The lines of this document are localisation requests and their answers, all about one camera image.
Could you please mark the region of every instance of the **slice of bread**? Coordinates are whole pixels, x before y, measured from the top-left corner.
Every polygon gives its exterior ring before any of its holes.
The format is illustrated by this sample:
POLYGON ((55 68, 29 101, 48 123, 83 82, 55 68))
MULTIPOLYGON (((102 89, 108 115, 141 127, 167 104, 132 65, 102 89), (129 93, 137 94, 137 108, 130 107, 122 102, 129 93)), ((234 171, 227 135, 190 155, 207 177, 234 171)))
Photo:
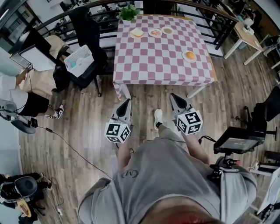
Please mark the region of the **slice of bread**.
POLYGON ((133 29, 130 33, 136 37, 142 37, 144 35, 144 32, 138 28, 133 29))

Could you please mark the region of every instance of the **pink and white tablecloth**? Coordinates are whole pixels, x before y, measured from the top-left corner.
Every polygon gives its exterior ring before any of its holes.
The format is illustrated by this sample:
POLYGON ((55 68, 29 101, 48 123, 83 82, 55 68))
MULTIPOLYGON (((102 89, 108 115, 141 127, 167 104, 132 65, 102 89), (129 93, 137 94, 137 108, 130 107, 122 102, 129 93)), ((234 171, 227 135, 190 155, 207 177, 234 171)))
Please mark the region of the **pink and white tablecloth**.
POLYGON ((205 87, 214 81, 214 68, 202 35, 193 21, 160 15, 139 15, 130 25, 119 22, 115 47, 114 87, 119 99, 127 92, 126 84, 190 85, 205 87), (169 26, 172 35, 149 36, 150 28, 169 26), (131 38, 135 27, 144 31, 142 38, 131 38), (189 63, 182 52, 196 54, 189 63))

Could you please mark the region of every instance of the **wooden floor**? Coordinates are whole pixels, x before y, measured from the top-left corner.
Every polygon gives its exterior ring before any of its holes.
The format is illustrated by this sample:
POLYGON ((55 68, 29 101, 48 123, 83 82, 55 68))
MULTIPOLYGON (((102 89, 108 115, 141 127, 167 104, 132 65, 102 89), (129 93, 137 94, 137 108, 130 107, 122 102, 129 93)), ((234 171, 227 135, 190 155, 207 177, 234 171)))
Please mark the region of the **wooden floor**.
MULTIPOLYGON (((227 40, 224 51, 227 52, 233 44, 233 40, 227 40)), ((227 60, 212 57, 218 81, 191 99, 192 105, 203 116, 203 132, 214 139, 218 139, 229 126, 240 127, 240 122, 235 121, 234 117, 244 114, 245 105, 252 110, 257 102, 263 102, 276 84, 277 74, 271 70, 273 62, 269 58, 261 54, 249 65, 243 65, 254 52, 254 49, 246 47, 243 50, 237 49, 227 60)), ((113 53, 108 53, 111 63, 113 53)), ((153 126, 153 111, 156 108, 163 109, 167 125, 175 129, 171 122, 169 94, 174 92, 186 95, 192 87, 131 85, 129 89, 133 97, 132 148, 137 149, 143 141, 157 136, 153 126)), ((93 83, 82 91, 70 85, 67 90, 50 99, 55 107, 60 103, 65 104, 63 117, 60 120, 38 118, 38 124, 61 135, 91 163, 112 175, 115 153, 113 146, 103 136, 105 123, 109 120, 112 109, 119 103, 112 77, 103 79, 102 93, 102 97, 98 98, 93 83)), ((279 123, 278 116, 268 123, 268 129, 274 130, 279 123)), ((203 147, 213 160, 218 157, 213 154, 212 142, 203 141, 203 147)), ((265 150, 279 151, 279 141, 275 142, 272 136, 267 136, 265 143, 257 147, 255 152, 234 157, 241 159, 241 164, 248 167, 255 158, 262 160, 265 150)), ((53 193, 58 204, 64 198, 61 206, 61 223, 64 224, 79 223, 79 199, 100 177, 105 176, 80 158, 57 135, 40 128, 34 135, 21 133, 21 162, 25 173, 43 172, 47 177, 54 177, 58 181, 60 191, 54 185, 54 192, 48 194, 52 203, 53 193)), ((265 187, 265 179, 259 178, 258 181, 259 187, 265 187)), ((40 217, 42 224, 60 223, 52 203, 47 195, 41 201, 46 207, 46 216, 40 217)), ((248 216, 246 220, 245 223, 256 223, 253 219, 248 220, 248 216)))

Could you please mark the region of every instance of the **shirt logo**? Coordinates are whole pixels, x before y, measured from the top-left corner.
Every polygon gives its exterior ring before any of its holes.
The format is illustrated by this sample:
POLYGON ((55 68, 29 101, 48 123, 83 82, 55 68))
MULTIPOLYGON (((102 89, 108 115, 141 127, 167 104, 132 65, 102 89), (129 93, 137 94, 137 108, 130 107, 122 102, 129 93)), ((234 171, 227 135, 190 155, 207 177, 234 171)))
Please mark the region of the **shirt logo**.
POLYGON ((139 172, 137 170, 127 170, 122 173, 121 177, 131 177, 131 178, 136 178, 138 176, 139 172))

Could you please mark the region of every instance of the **plastic basket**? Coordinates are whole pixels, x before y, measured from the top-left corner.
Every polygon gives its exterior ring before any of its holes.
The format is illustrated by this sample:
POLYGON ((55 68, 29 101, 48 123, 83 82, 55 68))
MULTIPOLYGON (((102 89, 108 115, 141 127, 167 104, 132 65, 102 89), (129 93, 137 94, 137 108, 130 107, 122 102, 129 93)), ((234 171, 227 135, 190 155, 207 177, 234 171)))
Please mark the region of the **plastic basket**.
POLYGON ((93 63, 91 51, 87 45, 83 45, 78 50, 70 54, 65 60, 67 71, 71 72, 74 76, 79 77, 85 70, 93 63))

